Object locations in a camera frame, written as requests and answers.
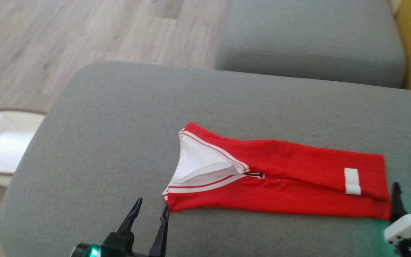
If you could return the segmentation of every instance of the white robot part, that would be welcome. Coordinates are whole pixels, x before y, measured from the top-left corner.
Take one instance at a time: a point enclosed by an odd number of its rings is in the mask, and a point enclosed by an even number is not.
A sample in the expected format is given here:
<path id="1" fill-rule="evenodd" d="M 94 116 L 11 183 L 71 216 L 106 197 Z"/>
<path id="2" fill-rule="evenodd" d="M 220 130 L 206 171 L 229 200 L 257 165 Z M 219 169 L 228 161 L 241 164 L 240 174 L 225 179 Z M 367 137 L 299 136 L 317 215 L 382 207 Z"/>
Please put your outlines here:
<path id="1" fill-rule="evenodd" d="M 411 214 L 402 216 L 384 231 L 385 240 L 397 245 L 402 239 L 411 238 Z"/>

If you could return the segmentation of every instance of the green light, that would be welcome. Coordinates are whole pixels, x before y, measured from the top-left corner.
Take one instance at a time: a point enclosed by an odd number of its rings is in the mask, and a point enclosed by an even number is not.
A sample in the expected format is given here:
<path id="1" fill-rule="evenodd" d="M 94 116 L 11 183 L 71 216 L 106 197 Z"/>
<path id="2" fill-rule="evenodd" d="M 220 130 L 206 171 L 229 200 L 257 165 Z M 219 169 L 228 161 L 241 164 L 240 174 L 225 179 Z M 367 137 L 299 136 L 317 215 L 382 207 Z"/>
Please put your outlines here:
<path id="1" fill-rule="evenodd" d="M 93 248 L 93 249 L 91 249 L 90 257 L 94 257 L 94 256 L 98 256 L 98 250 Z"/>

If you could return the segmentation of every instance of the wooden floor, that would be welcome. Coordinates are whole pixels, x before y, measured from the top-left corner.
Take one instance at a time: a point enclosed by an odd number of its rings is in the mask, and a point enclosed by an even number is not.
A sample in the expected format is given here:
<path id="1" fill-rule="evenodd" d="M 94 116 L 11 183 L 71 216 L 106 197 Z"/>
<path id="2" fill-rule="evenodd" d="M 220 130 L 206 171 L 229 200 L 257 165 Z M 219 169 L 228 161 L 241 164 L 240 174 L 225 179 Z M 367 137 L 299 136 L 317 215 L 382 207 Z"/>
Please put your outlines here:
<path id="1" fill-rule="evenodd" d="M 48 112 L 101 60 L 211 69 L 224 10 L 225 0 L 0 0 L 0 107 Z"/>

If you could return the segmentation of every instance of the folded red shirt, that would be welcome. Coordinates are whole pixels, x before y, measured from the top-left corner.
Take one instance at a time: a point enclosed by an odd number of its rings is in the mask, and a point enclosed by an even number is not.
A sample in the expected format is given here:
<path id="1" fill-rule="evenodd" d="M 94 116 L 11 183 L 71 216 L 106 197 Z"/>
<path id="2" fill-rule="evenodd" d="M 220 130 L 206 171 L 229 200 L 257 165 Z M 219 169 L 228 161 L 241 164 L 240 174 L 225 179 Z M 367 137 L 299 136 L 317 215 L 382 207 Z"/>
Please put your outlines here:
<path id="1" fill-rule="evenodd" d="M 163 192 L 171 211 L 217 207 L 390 217 L 382 155 L 223 138 L 195 123 L 178 134 L 178 166 Z"/>

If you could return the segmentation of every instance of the gray fabric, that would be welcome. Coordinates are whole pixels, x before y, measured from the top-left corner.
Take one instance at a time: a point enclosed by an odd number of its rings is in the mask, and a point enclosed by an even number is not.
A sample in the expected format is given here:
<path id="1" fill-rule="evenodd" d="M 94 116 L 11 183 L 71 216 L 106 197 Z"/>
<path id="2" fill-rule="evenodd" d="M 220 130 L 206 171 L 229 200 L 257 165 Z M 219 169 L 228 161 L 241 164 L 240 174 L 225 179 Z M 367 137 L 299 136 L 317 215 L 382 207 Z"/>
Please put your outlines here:
<path id="1" fill-rule="evenodd" d="M 233 0 L 219 70 L 401 88 L 404 49 L 385 0 Z"/>
<path id="2" fill-rule="evenodd" d="M 274 138 L 386 156 L 411 210 L 411 91 L 333 81 L 98 63 L 75 75 L 7 189 L 7 257 L 68 256 L 101 243 L 138 197 L 147 252 L 189 122 L 225 137 Z M 393 256 L 387 222 L 200 209 L 172 213 L 168 256 Z"/>

